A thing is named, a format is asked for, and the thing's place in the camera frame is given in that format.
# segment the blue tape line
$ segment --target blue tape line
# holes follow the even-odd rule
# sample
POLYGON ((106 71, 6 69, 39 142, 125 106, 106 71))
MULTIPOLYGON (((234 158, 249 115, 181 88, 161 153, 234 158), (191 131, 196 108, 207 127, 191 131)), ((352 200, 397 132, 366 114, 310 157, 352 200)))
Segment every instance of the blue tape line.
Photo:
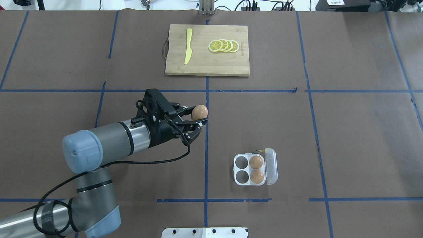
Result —
MULTIPOLYGON (((209 108, 209 77, 206 76, 206 107, 209 108)), ((208 198, 209 198, 209 124, 210 121, 207 122, 206 125, 206 139, 205 139, 205 160, 204 160, 204 227, 208 225, 208 198)))
POLYGON ((309 198, 309 202, 363 202, 363 201, 423 201, 423 197, 336 197, 309 198))
POLYGON ((419 124, 420 124, 420 130, 423 132, 422 119, 420 117, 419 110, 417 109, 416 101, 414 100, 413 93, 411 92, 411 87, 410 87, 410 83, 408 82, 407 74, 405 73, 404 66, 402 64, 401 58, 400 58, 399 53, 398 53, 398 49, 397 49, 397 46, 396 46, 396 43, 395 43, 395 39, 394 39, 394 36, 392 34, 392 30, 391 30, 391 24, 389 23, 389 17, 388 17, 387 11, 385 11, 385 18, 386 18, 386 24, 388 25, 389 35, 391 36, 392 45, 394 46, 395 54, 397 55, 399 65, 401 67, 401 71, 402 71, 402 74, 403 74, 404 79, 405 79, 405 84, 407 85, 407 89, 410 93, 410 97, 411 97, 411 100, 413 102, 414 111, 416 112, 417 120, 419 121, 419 124))
POLYGON ((115 40, 116 25, 118 24, 118 16, 119 16, 119 11, 116 11, 115 25, 113 26, 112 40, 110 41, 109 58, 112 57, 113 41, 115 40))
POLYGON ((265 90, 265 89, 224 89, 224 90, 209 90, 211 93, 295 93, 298 88, 294 89, 281 89, 281 90, 265 90))
MULTIPOLYGON (((65 200, 64 198, 47 198, 44 199, 45 202, 53 200, 65 200)), ((0 202, 39 202, 39 198, 0 198, 0 202)))
POLYGON ((9 71, 9 66, 10 66, 10 63, 12 62, 13 55, 15 54, 16 47, 18 46, 19 39, 21 38, 22 31, 24 30, 24 26, 28 18, 28 14, 29 14, 29 11, 27 11, 27 13, 25 14, 25 18, 24 18, 24 21, 22 22, 21 30, 19 31, 18 37, 16 38, 15 45, 13 46, 12 53, 10 54, 10 58, 9 58, 9 61, 7 62, 6 69, 4 70, 3 78, 0 83, 0 89, 3 87, 4 80, 6 80, 7 71, 9 71))
POLYGON ((99 102, 99 109, 97 111, 95 128, 99 127, 99 118, 100 118, 100 113, 102 111, 103 97, 104 97, 104 90, 105 90, 105 88, 106 88, 106 82, 103 83, 102 94, 100 96, 100 102, 99 102))
POLYGON ((408 90, 310 90, 312 93, 408 93, 408 90))
POLYGON ((208 202, 269 202, 271 198, 209 198, 208 202))
POLYGON ((202 199, 202 198, 158 199, 157 202, 204 202, 204 199, 202 199))
POLYGON ((1 89, 0 92, 101 92, 101 89, 1 89))
MULTIPOLYGON (((281 89, 281 90, 209 90, 209 93, 295 93, 298 88, 294 89, 281 89)), ((145 92, 145 89, 105 89, 104 92, 145 92)), ((170 93, 204 93, 204 89, 160 89, 161 92, 170 92, 170 93)), ((103 92, 101 89, 1 89, 0 92, 103 92)))
MULTIPOLYGON (((189 90, 189 89, 159 89, 160 92, 170 92, 170 93, 204 93, 205 90, 189 90)), ((106 92, 145 92, 145 89, 107 89, 106 92)))
MULTIPOLYGON (((324 170, 323 170, 323 162, 322 162, 322 159, 321 159, 319 136, 317 134, 316 118, 314 116, 313 99, 311 97, 311 92, 310 92, 310 81, 309 81, 309 77, 308 77, 308 72, 307 72, 307 68, 305 66, 305 52, 304 52, 304 44, 303 44, 303 41, 302 41, 301 24, 299 22, 299 14, 298 14, 297 11, 296 11, 296 14, 297 14, 299 42, 300 42, 300 45, 301 45, 302 61, 303 61, 303 64, 304 64, 304 73, 305 73, 305 78, 307 79, 308 99, 310 101, 311 117, 313 119, 314 137, 316 139, 317 150, 319 152, 321 183, 322 183, 322 186, 323 186, 324 197, 327 198, 326 181, 324 179, 324 170)), ((329 235, 330 235, 330 238, 333 238, 333 229, 332 229, 332 220, 330 218, 329 202, 325 201, 325 205, 326 205, 327 223, 328 223, 328 227, 329 227, 329 235)))
MULTIPOLYGON (((269 202, 271 198, 208 198, 209 202, 269 202)), ((157 199, 157 202, 204 202, 202 198, 157 199)))

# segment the black cable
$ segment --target black cable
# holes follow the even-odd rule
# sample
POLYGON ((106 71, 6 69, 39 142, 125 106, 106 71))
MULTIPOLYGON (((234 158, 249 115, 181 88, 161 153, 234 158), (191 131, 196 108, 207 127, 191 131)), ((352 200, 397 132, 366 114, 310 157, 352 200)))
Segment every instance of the black cable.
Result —
MULTIPOLYGON (((187 150, 187 152, 185 153, 185 154, 183 154, 183 155, 181 155, 181 156, 179 156, 179 157, 177 157, 177 158, 174 158, 174 159, 169 159, 169 160, 162 160, 162 161, 114 161, 114 162, 110 162, 110 163, 107 163, 107 164, 105 164, 105 165, 103 165, 103 166, 100 166, 99 168, 104 168, 104 167, 108 167, 108 166, 110 166, 110 165, 112 165, 112 164, 118 164, 118 163, 129 163, 129 164, 158 164, 158 163, 168 163, 168 162, 173 162, 173 161, 177 161, 177 160, 180 160, 180 159, 182 159, 183 157, 185 157, 185 156, 187 156, 190 152, 191 152, 191 146, 190 146, 190 144, 189 144, 189 142, 187 141, 187 139, 185 138, 185 136, 184 136, 184 134, 183 134, 183 132, 181 131, 181 129, 179 129, 179 127, 178 126, 176 126, 176 124, 167 116, 167 115, 165 115, 165 120, 166 120, 166 122, 173 128, 173 129, 175 129, 175 130, 177 130, 178 131, 178 133, 179 133, 179 135, 180 135, 180 138, 181 138, 181 140, 183 141, 183 143, 184 143, 184 145, 186 145, 186 147, 188 148, 188 150, 187 150)), ((63 237, 63 236, 61 236, 60 234, 61 233, 63 233, 66 229, 68 229, 69 228, 69 226, 72 226, 72 229, 73 230, 75 230, 76 231, 76 227, 75 227, 75 224, 74 224, 74 221, 73 221, 73 218, 72 218, 72 209, 71 209, 71 207, 70 207, 70 204, 66 204, 66 203, 64 203, 64 202, 62 202, 62 201, 59 201, 59 200, 54 200, 53 201, 53 203, 54 204, 60 204, 60 205, 62 205, 62 206, 64 206, 64 207, 66 207, 67 209, 68 209, 68 217, 69 217, 69 219, 68 219, 68 222, 66 223, 66 225, 65 225, 65 227, 63 228, 63 229, 61 229, 61 230, 57 230, 57 229, 55 229, 55 231, 48 231, 48 230, 45 230, 45 229, 43 229, 43 228, 41 228, 40 226, 39 226, 39 224, 38 224, 38 221, 37 221, 37 213, 38 213, 38 210, 39 210, 39 208, 41 207, 41 206, 43 206, 44 204, 45 204, 45 202, 44 202, 44 200, 52 193, 52 192, 54 192, 55 190, 57 190, 58 188, 60 188, 60 187, 62 187, 62 186, 64 186, 65 184, 67 184, 67 183, 69 183, 69 182, 71 182, 71 181, 73 181, 73 180, 75 180, 75 179, 77 179, 77 178, 79 178, 79 177, 81 177, 81 176, 83 176, 83 175, 86 175, 88 172, 83 172, 83 173, 80 173, 80 174, 77 174, 77 175, 75 175, 75 176, 73 176, 73 177, 71 177, 71 178, 69 178, 69 179, 67 179, 66 181, 64 181, 64 182, 62 182, 62 183, 60 183, 59 185, 57 185, 57 186, 55 186, 54 188, 52 188, 50 191, 48 191, 46 194, 44 194, 44 196, 40 199, 40 201, 38 202, 38 204, 37 205, 35 205, 35 206, 32 206, 32 207, 30 207, 30 208, 27 208, 27 209, 25 209, 25 210, 29 210, 29 209, 32 209, 32 208, 35 208, 35 210, 34 210, 34 214, 33 214, 33 223, 34 223, 34 226, 35 226, 35 228, 39 231, 39 232, 41 232, 41 233, 43 233, 43 234, 45 234, 45 235, 57 235, 57 236, 59 236, 59 237, 63 237)))
POLYGON ((238 5, 235 7, 235 10, 234 10, 234 11, 236 11, 236 9, 239 7, 239 5, 241 5, 241 3, 242 3, 242 2, 244 2, 244 1, 247 1, 247 3, 248 3, 248 5, 247 5, 247 6, 251 7, 251 2, 250 2, 250 0, 242 0, 242 1, 241 1, 241 2, 239 2, 239 3, 238 3, 238 5))
POLYGON ((230 10, 228 7, 226 7, 226 6, 218 6, 218 7, 216 7, 216 9, 218 9, 218 8, 220 8, 220 7, 222 7, 222 8, 226 8, 226 9, 228 9, 228 10, 230 10))
POLYGON ((282 4, 282 8, 280 9, 280 11, 286 11, 286 8, 288 7, 289 1, 286 1, 285 4, 282 4))
POLYGON ((384 5, 385 7, 383 8, 383 10, 380 10, 380 11, 386 11, 386 8, 388 7, 388 3, 387 3, 387 1, 386 1, 386 0, 381 0, 381 2, 383 2, 383 5, 384 5))
POLYGON ((282 4, 282 8, 283 8, 283 2, 276 2, 276 3, 273 5, 273 7, 272 7, 272 11, 275 9, 275 7, 276 7, 276 5, 277 5, 278 3, 281 3, 281 4, 282 4))
POLYGON ((292 8, 291 2, 286 1, 285 6, 283 6, 283 10, 281 9, 280 11, 289 11, 289 6, 292 8))
POLYGON ((38 213, 38 210, 39 210, 39 208, 40 208, 40 206, 41 206, 41 204, 44 202, 44 200, 52 193, 52 192, 54 192, 55 190, 57 190, 58 188, 60 188, 60 187, 62 187, 63 185, 65 185, 65 184, 67 184, 67 183, 69 183, 69 182, 71 182, 72 180, 74 180, 74 179, 77 179, 77 178, 79 178, 79 177, 81 177, 81 176, 83 176, 83 175, 86 175, 88 172, 83 172, 83 173, 80 173, 80 174, 78 174, 78 175, 75 175, 75 176, 73 176, 73 177, 71 177, 71 178, 69 178, 68 180, 66 180, 66 181, 64 181, 64 182, 62 182, 61 184, 59 184, 59 185, 57 185, 57 186, 55 186, 54 188, 52 188, 50 191, 48 191, 46 194, 44 194, 44 196, 40 199, 40 201, 38 202, 38 204, 37 204, 37 206, 35 207, 35 210, 34 210, 34 215, 33 215, 33 222, 34 222, 34 226, 35 226, 35 228, 39 231, 39 232, 41 232, 41 233, 43 233, 43 234, 46 234, 46 235, 59 235, 59 234, 61 234, 61 233, 63 233, 66 229, 68 229, 68 227, 69 227, 69 225, 71 224, 71 222, 72 222, 72 211, 71 211, 71 208, 66 204, 66 203, 64 203, 64 202, 62 202, 63 204, 61 204, 61 205, 63 205, 64 207, 66 207, 67 209, 68 209, 68 216, 69 216, 69 220, 68 220, 68 223, 66 224, 66 226, 63 228, 63 229, 61 229, 61 230, 55 230, 54 232, 52 232, 52 231, 48 231, 48 230, 45 230, 45 229, 43 229, 43 228, 41 228, 39 225, 38 225, 38 221, 37 221, 37 213, 38 213))

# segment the lemon slice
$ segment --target lemon slice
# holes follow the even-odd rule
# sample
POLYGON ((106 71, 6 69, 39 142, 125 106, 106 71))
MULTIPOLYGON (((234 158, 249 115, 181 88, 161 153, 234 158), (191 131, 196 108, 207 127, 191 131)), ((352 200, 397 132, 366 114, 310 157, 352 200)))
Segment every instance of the lemon slice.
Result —
POLYGON ((219 39, 223 43, 223 47, 219 51, 224 51, 229 48, 229 40, 219 39))
POLYGON ((209 50, 211 52, 218 52, 223 47, 223 42, 221 40, 212 40, 209 43, 209 50))
POLYGON ((228 42, 228 48, 226 50, 224 50, 223 52, 229 52, 232 49, 232 41, 227 41, 228 42))
POLYGON ((232 49, 229 51, 231 53, 235 53, 239 50, 239 43, 237 41, 231 41, 232 49))

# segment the metal bracket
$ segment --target metal bracket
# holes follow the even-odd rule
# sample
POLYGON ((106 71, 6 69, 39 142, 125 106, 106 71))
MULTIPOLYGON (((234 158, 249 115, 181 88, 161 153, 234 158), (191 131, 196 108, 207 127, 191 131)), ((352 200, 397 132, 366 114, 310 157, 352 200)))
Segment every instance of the metal bracket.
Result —
POLYGON ((248 238, 246 227, 167 228, 162 238, 248 238))
POLYGON ((200 15, 214 15, 214 0, 200 0, 200 15))

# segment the cable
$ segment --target cable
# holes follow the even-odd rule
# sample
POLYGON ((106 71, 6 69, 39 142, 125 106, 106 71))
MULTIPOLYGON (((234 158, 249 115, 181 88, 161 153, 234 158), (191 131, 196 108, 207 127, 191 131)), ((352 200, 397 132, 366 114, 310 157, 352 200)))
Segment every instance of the cable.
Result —
POLYGON ((281 4, 282 4, 282 8, 283 8, 283 2, 276 2, 276 3, 273 5, 273 7, 272 7, 272 10, 271 10, 271 11, 273 11, 273 10, 275 9, 275 7, 276 7, 276 5, 277 5, 278 3, 281 3, 281 4))
POLYGON ((218 9, 218 8, 226 8, 226 9, 228 9, 228 10, 230 10, 231 11, 231 9, 229 9, 228 7, 226 7, 226 6, 218 6, 218 7, 216 7, 216 9, 218 9))
POLYGON ((242 1, 241 1, 241 2, 239 2, 239 3, 238 3, 238 5, 235 7, 235 10, 234 10, 234 11, 236 11, 236 9, 239 7, 239 5, 241 5, 241 3, 242 3, 242 2, 245 2, 245 1, 248 3, 248 4, 247 4, 247 6, 248 6, 248 7, 246 7, 245 9, 251 8, 251 2, 250 2, 250 0, 242 0, 242 1))
MULTIPOLYGON (((185 156, 187 156, 190 152, 191 152, 191 146, 190 146, 190 144, 189 144, 189 142, 187 141, 187 139, 185 138, 185 136, 184 136, 184 134, 183 134, 183 132, 181 131, 181 129, 179 129, 179 127, 169 118, 169 116, 167 116, 167 115, 165 115, 164 116, 164 118, 165 118, 165 120, 166 120, 166 122, 173 128, 173 129, 175 129, 175 130, 177 130, 178 131, 178 133, 179 133, 179 135, 180 135, 180 139, 183 141, 183 143, 184 143, 184 145, 186 145, 186 147, 188 148, 188 150, 187 150, 187 152, 185 153, 185 154, 183 154, 183 155, 181 155, 181 156, 179 156, 179 157, 177 157, 177 158, 174 158, 174 159, 169 159, 169 160, 162 160, 162 161, 114 161, 114 162, 110 162, 110 163, 107 163, 107 164, 105 164, 105 165, 102 165, 102 166, 100 166, 100 167, 98 167, 98 168, 105 168, 105 167, 108 167, 108 166, 110 166, 110 165, 113 165, 113 164, 118 164, 118 163, 126 163, 126 164, 158 164, 158 163, 168 163, 168 162, 173 162, 173 161, 177 161, 177 160, 180 160, 180 159, 182 159, 183 157, 185 157, 185 156)), ((66 181, 64 181, 64 182, 62 182, 62 183, 60 183, 59 185, 57 185, 57 186, 55 186, 54 188, 52 188, 50 191, 48 191, 46 194, 44 194, 44 196, 40 199, 40 201, 38 202, 38 204, 37 205, 35 205, 35 206, 32 206, 32 207, 30 207, 30 208, 27 208, 27 209, 25 209, 25 210, 29 210, 29 209, 32 209, 32 208, 35 208, 35 210, 34 210, 34 214, 33 214, 33 223, 34 223, 34 226, 35 226, 35 228, 39 231, 39 232, 41 232, 41 233, 43 233, 43 234, 45 234, 45 235, 57 235, 57 236, 59 236, 59 237, 64 237, 64 236, 61 236, 60 234, 61 233, 63 233, 65 230, 67 230, 68 228, 69 228, 69 226, 71 226, 72 227, 72 229, 74 230, 74 231, 76 231, 77 232, 77 229, 76 229, 76 227, 75 227, 75 224, 74 224, 74 221, 73 221, 73 218, 72 218, 72 209, 71 209, 71 207, 70 207, 70 201, 69 201, 69 204, 66 204, 66 203, 64 203, 64 202, 62 202, 62 201, 59 201, 59 200, 54 200, 53 201, 53 203, 54 204, 60 204, 60 205, 62 205, 62 206, 64 206, 64 207, 66 207, 67 209, 68 209, 68 217, 69 217, 69 219, 68 219, 68 222, 66 223, 66 225, 65 225, 65 227, 63 228, 63 229, 61 229, 61 230, 57 230, 57 229, 55 229, 55 231, 48 231, 48 230, 45 230, 45 229, 43 229, 43 228, 41 228, 40 226, 39 226, 39 224, 38 224, 38 221, 37 221, 37 213, 38 213, 38 210, 39 210, 39 208, 41 207, 41 206, 43 206, 44 204, 45 204, 45 202, 44 202, 44 200, 52 193, 52 192, 54 192, 55 190, 57 190, 58 188, 60 188, 60 187, 62 187, 62 186, 64 186, 65 184, 67 184, 67 183, 69 183, 69 182, 71 182, 71 181, 73 181, 73 180, 75 180, 75 179, 77 179, 77 178, 79 178, 79 177, 81 177, 81 176, 83 176, 83 175, 86 175, 88 172, 83 172, 83 173, 80 173, 80 174, 78 174, 78 175, 75 175, 75 176, 73 176, 73 177, 71 177, 71 178, 69 178, 68 180, 66 180, 66 181)))
POLYGON ((63 233, 66 229, 68 229, 68 227, 69 227, 69 225, 71 224, 71 222, 73 223, 73 220, 72 220, 72 211, 71 211, 71 208, 69 207, 69 205, 67 205, 66 203, 64 203, 64 202, 61 202, 61 201, 57 201, 57 200, 55 200, 55 202, 60 202, 60 204, 61 205, 63 205, 64 207, 66 207, 67 209, 68 209, 68 216, 69 216, 69 220, 68 220, 68 223, 66 224, 66 226, 63 228, 63 229, 61 229, 61 230, 55 230, 54 232, 52 232, 52 231, 48 231, 48 230, 45 230, 45 229, 43 229, 43 228, 41 228, 39 225, 38 225, 38 221, 37 221, 37 213, 38 213, 38 210, 39 210, 39 208, 40 208, 40 206, 42 205, 42 203, 44 202, 44 200, 52 193, 52 192, 54 192, 55 190, 57 190, 58 188, 60 188, 60 187, 62 187, 63 185, 65 185, 65 184, 67 184, 67 183, 69 183, 69 182, 71 182, 72 180, 74 180, 74 179, 77 179, 77 178, 79 178, 79 177, 81 177, 81 176, 83 176, 83 175, 86 175, 88 172, 83 172, 83 173, 80 173, 80 174, 78 174, 78 175, 75 175, 75 176, 73 176, 73 177, 71 177, 70 179, 68 179, 68 180, 66 180, 66 181, 64 181, 64 182, 62 182, 61 184, 59 184, 59 185, 57 185, 57 186, 55 186, 54 188, 52 188, 50 191, 48 191, 46 194, 44 194, 44 196, 40 199, 40 201, 38 202, 38 204, 37 204, 37 206, 35 207, 35 210, 34 210, 34 215, 33 215, 33 222, 34 222, 34 226, 35 226, 35 228, 39 231, 39 232, 41 232, 41 233, 43 233, 43 234, 46 234, 46 235, 59 235, 59 234, 61 234, 61 233, 63 233))
POLYGON ((386 8, 388 7, 388 3, 385 0, 381 0, 381 2, 383 3, 383 10, 381 9, 380 11, 386 11, 386 8))
POLYGON ((199 2, 200 0, 193 0, 193 1, 190 1, 190 0, 185 0, 185 1, 187 1, 187 2, 199 2))
POLYGON ((283 7, 283 10, 281 9, 280 11, 290 11, 290 8, 292 9, 292 4, 290 1, 286 1, 285 6, 283 7))
POLYGON ((264 152, 263 149, 256 149, 255 151, 251 152, 251 154, 260 154, 262 152, 264 152))
POLYGON ((288 7, 289 1, 286 1, 285 4, 282 4, 282 8, 279 9, 279 11, 286 11, 286 8, 288 7))
MULTIPOLYGON (((265 1, 265 2, 272 2, 272 3, 280 3, 281 1, 273 1, 273 0, 262 0, 262 1, 265 1)), ((291 5, 291 8, 293 8, 293 6, 292 6, 292 2, 293 2, 294 0, 292 0, 291 2, 289 2, 289 5, 291 5)))

